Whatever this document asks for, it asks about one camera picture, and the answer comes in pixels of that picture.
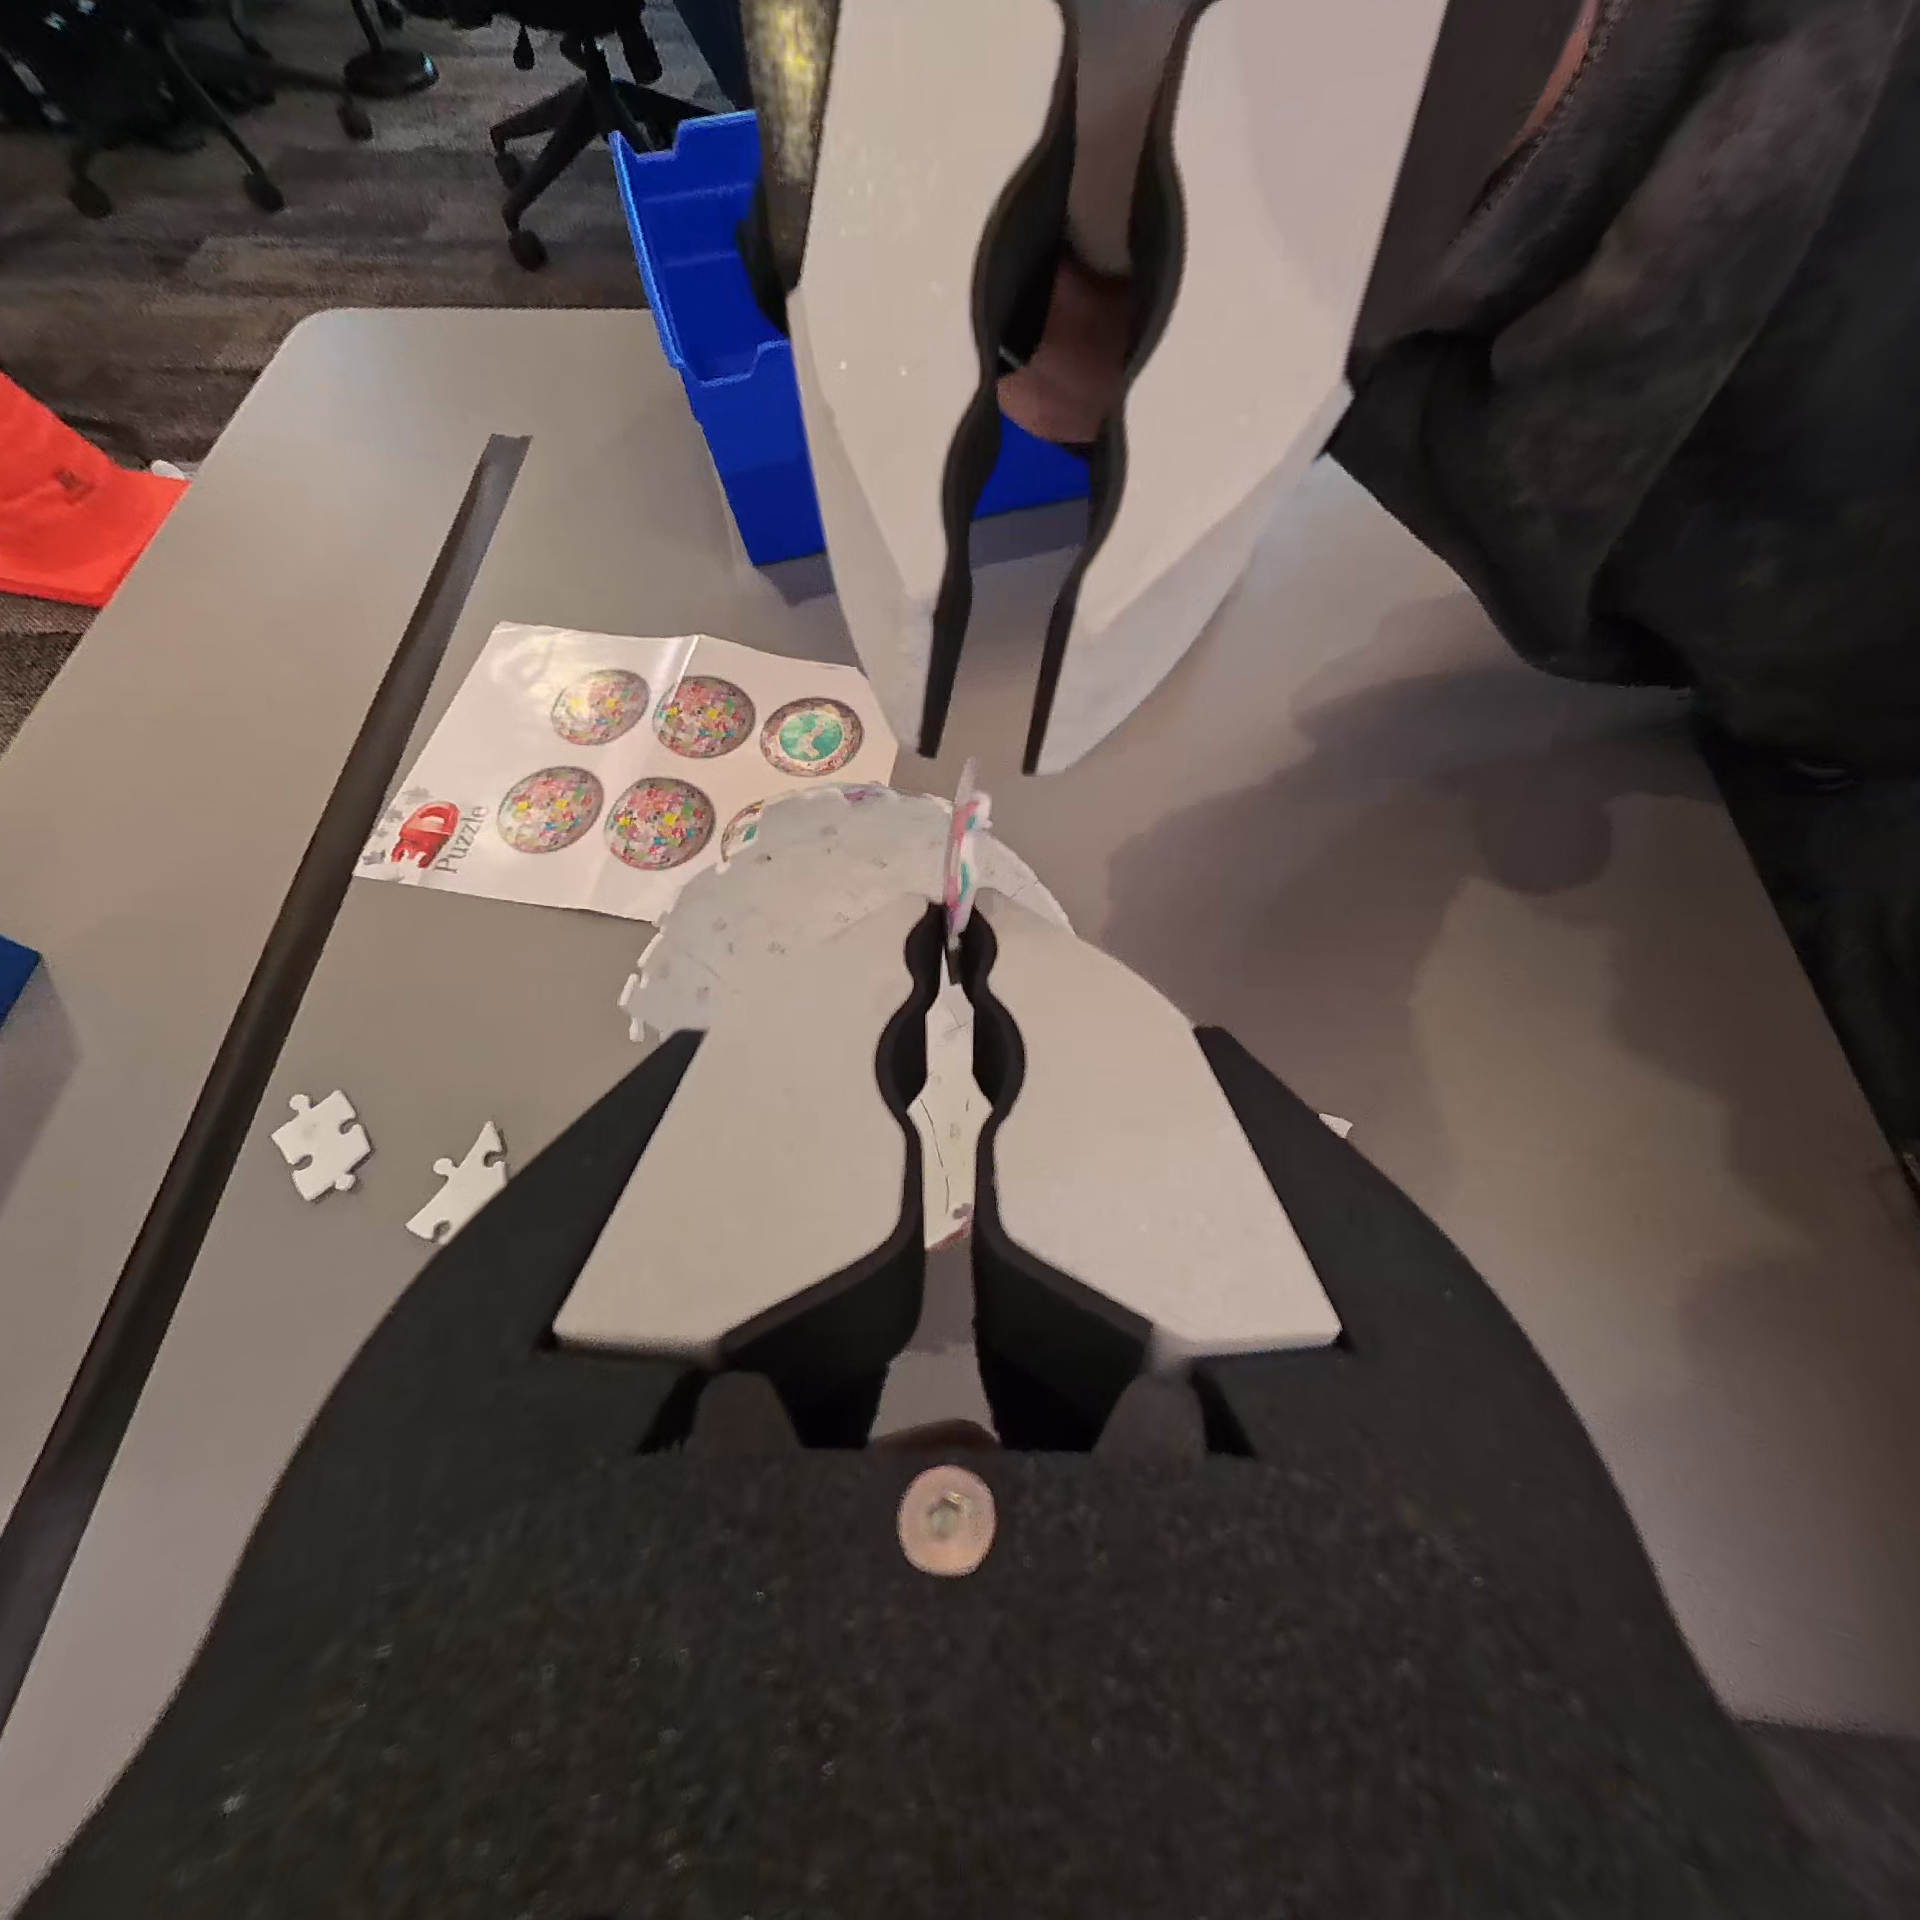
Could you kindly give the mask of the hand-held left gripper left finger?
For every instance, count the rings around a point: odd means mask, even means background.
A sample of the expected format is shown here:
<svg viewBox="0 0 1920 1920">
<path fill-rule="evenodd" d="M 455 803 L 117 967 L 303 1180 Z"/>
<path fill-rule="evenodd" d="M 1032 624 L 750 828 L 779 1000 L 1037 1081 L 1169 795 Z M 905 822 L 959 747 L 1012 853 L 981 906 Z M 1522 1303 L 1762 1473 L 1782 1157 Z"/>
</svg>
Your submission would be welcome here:
<svg viewBox="0 0 1920 1920">
<path fill-rule="evenodd" d="M 699 1039 L 554 1321 L 562 1349 L 717 1358 L 898 1235 L 945 915 L 883 906 L 771 962 Z"/>
</svg>

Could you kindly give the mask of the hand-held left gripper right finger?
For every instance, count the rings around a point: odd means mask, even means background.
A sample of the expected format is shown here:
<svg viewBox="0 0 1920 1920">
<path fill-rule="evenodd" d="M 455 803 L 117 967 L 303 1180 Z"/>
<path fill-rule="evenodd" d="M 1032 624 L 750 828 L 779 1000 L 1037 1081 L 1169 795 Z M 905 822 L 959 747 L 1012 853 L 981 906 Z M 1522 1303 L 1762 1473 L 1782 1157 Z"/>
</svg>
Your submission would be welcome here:
<svg viewBox="0 0 1920 1920">
<path fill-rule="evenodd" d="M 1193 1027 L 1015 900 L 959 958 L 972 1072 L 974 1330 L 1030 1372 L 1330 1349 L 1339 1321 Z"/>
</svg>

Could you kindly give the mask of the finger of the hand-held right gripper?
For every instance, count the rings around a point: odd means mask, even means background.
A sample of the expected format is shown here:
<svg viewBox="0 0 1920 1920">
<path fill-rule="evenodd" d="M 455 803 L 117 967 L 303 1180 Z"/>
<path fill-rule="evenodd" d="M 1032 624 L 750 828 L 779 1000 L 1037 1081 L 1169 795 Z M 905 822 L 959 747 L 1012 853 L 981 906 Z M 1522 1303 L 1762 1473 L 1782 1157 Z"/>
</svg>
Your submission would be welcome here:
<svg viewBox="0 0 1920 1920">
<path fill-rule="evenodd" d="M 1138 155 L 1136 334 L 1042 640 L 1026 774 L 1064 772 L 1162 687 L 1348 408 L 1446 12 L 1220 2 L 1182 20 Z"/>
<path fill-rule="evenodd" d="M 784 316 L 827 562 L 883 718 L 936 756 L 972 611 L 997 361 L 1066 213 L 1052 2 L 818 3 L 791 27 Z"/>
</svg>

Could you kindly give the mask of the colourful puzzle ball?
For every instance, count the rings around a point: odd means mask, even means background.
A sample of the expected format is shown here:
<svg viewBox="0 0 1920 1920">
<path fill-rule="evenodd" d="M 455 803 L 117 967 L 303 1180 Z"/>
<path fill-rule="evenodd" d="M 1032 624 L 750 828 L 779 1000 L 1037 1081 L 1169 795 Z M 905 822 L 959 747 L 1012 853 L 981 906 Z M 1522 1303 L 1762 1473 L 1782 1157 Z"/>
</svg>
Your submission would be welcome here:
<svg viewBox="0 0 1920 1920">
<path fill-rule="evenodd" d="M 849 931 L 901 893 L 938 888 L 952 804 L 894 786 L 829 783 L 750 804 L 726 857 L 666 909 L 618 1009 L 636 1043 L 713 1018 L 777 962 Z M 929 1249 L 972 1222 L 974 1135 L 986 1103 L 972 1079 L 972 1005 L 945 983 L 927 1016 L 927 1079 L 909 1110 L 921 1142 Z"/>
</svg>

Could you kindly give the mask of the person's right forearm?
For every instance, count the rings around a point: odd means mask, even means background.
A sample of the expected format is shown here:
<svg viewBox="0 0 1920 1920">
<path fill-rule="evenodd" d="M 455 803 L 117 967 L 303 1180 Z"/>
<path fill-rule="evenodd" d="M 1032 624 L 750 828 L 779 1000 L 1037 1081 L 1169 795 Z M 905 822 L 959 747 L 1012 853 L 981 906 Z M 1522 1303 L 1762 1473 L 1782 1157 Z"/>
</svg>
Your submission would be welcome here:
<svg viewBox="0 0 1920 1920">
<path fill-rule="evenodd" d="M 1458 3 L 1332 461 L 1541 672 L 1916 770 L 1916 3 Z"/>
</svg>

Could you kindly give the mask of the puzzle instruction sheet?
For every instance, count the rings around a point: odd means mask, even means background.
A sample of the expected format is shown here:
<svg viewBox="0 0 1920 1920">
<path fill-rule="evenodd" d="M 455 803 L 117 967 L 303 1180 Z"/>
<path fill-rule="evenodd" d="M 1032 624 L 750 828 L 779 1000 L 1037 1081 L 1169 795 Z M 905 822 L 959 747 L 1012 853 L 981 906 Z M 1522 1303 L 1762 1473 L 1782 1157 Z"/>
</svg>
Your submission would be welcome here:
<svg viewBox="0 0 1920 1920">
<path fill-rule="evenodd" d="M 854 667 L 502 622 L 354 878 L 656 924 L 775 801 L 889 784 L 896 756 Z"/>
</svg>

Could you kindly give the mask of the blue plastic bin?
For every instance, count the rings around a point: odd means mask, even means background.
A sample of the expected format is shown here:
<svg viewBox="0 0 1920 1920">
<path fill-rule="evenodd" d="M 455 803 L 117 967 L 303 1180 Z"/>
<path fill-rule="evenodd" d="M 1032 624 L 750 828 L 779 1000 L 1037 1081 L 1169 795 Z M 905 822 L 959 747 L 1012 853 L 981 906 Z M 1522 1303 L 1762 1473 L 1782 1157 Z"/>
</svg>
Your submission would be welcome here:
<svg viewBox="0 0 1920 1920">
<path fill-rule="evenodd" d="M 795 361 L 757 311 L 735 244 L 757 179 L 751 110 L 690 117 L 674 144 L 612 144 L 636 271 L 659 347 L 748 560 L 769 566 L 824 551 Z"/>
</svg>

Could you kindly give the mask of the black office chair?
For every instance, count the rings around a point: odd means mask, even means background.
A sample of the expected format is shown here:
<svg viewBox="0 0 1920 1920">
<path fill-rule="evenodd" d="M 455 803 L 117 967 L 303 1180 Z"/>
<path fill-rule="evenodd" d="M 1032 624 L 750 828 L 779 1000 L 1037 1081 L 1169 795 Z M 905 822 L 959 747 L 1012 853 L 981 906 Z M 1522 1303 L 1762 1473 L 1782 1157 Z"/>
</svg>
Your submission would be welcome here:
<svg viewBox="0 0 1920 1920">
<path fill-rule="evenodd" d="M 245 202 L 267 215 L 283 193 L 216 105 L 155 3 L 5 2 L 3 126 L 59 135 L 64 199 L 82 219 L 113 213 L 93 166 L 128 144 L 164 144 L 189 128 L 222 141 L 242 166 Z"/>
<path fill-rule="evenodd" d="M 540 273 L 540 237 L 524 215 L 594 144 L 621 135 L 638 152 L 663 152 L 686 121 L 710 117 L 659 90 L 661 63 L 639 2 L 496 2 L 487 14 L 515 23 L 515 67 L 533 65 L 531 36 L 551 36 L 576 69 L 571 83 L 520 107 L 489 128 L 493 172 L 504 188 L 506 249 L 525 273 Z"/>
</svg>

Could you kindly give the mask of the black table divider strip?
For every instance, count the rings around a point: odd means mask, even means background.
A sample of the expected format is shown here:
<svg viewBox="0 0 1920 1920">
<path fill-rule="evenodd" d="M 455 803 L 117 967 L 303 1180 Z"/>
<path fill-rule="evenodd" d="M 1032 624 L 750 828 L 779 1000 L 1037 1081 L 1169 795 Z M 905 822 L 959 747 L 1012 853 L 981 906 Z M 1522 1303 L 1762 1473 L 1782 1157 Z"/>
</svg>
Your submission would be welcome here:
<svg viewBox="0 0 1920 1920">
<path fill-rule="evenodd" d="M 10 1717 L 158 1343 L 198 1260 L 354 853 L 444 660 L 531 439 L 493 434 L 269 927 L 227 1029 L 1 1535 L 1 1716 Z"/>
</svg>

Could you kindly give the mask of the person's dark grey hoodie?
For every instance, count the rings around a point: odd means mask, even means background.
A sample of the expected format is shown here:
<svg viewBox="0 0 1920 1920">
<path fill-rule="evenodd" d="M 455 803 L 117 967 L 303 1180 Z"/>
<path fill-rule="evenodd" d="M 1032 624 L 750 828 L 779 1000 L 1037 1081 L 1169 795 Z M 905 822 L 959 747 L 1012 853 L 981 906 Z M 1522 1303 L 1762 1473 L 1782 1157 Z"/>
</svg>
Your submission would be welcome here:
<svg viewBox="0 0 1920 1920">
<path fill-rule="evenodd" d="M 1918 1189 L 1916 752 L 1858 757 L 1729 727 L 1692 736 L 1813 982 L 1907 1193 Z"/>
</svg>

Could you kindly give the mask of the orange cloth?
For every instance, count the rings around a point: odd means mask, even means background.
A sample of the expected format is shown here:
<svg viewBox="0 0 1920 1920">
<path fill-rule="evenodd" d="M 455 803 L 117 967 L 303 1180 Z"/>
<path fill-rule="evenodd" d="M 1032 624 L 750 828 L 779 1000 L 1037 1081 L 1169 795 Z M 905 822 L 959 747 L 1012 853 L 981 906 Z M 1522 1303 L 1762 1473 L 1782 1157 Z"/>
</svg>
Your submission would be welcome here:
<svg viewBox="0 0 1920 1920">
<path fill-rule="evenodd" d="M 122 466 L 1 378 L 1 591 L 97 611 L 187 490 Z"/>
</svg>

